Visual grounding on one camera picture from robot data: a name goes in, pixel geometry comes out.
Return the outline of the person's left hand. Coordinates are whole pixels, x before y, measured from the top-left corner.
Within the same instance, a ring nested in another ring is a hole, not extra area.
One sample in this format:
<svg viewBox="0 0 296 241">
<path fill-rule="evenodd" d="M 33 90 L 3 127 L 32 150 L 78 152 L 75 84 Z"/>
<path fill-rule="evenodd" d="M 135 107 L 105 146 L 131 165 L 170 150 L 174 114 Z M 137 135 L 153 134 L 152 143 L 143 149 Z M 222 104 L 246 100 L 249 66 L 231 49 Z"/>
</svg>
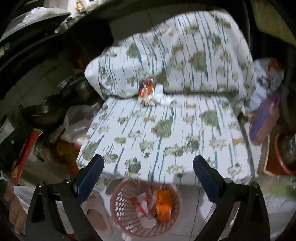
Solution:
<svg viewBox="0 0 296 241">
<path fill-rule="evenodd" d="M 9 221 L 14 226 L 17 234 L 25 234 L 27 213 L 21 206 L 19 198 L 14 194 L 13 185 L 9 182 L 6 184 L 4 200 L 9 204 Z"/>
</svg>

